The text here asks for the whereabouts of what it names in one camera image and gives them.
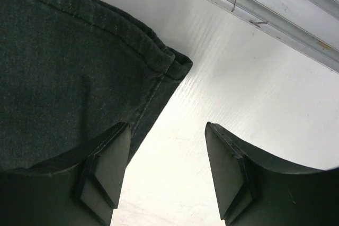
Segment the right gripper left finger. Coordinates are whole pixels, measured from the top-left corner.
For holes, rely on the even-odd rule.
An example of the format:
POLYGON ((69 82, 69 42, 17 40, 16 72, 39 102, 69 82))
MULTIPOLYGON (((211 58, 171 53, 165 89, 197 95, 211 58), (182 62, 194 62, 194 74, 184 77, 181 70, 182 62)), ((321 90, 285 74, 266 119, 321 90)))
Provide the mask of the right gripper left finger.
POLYGON ((120 122, 30 168, 1 172, 1 225, 110 225, 130 141, 120 122))

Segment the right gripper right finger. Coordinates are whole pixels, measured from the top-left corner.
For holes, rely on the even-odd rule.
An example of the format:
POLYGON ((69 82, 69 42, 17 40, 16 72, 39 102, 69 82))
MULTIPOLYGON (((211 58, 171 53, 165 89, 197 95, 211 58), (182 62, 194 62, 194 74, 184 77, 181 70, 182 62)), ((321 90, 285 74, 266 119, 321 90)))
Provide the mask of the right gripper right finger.
POLYGON ((205 138, 226 225, 338 225, 338 169, 282 159, 211 122, 205 138))

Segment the black denim trousers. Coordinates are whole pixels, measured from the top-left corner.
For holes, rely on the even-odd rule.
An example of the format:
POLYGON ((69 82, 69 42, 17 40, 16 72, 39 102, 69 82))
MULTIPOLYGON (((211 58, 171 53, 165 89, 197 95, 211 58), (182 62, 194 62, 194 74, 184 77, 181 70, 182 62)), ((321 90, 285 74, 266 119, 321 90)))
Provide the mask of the black denim trousers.
POLYGON ((1 0, 1 169, 29 168, 131 127, 129 158, 192 68, 99 0, 1 0))

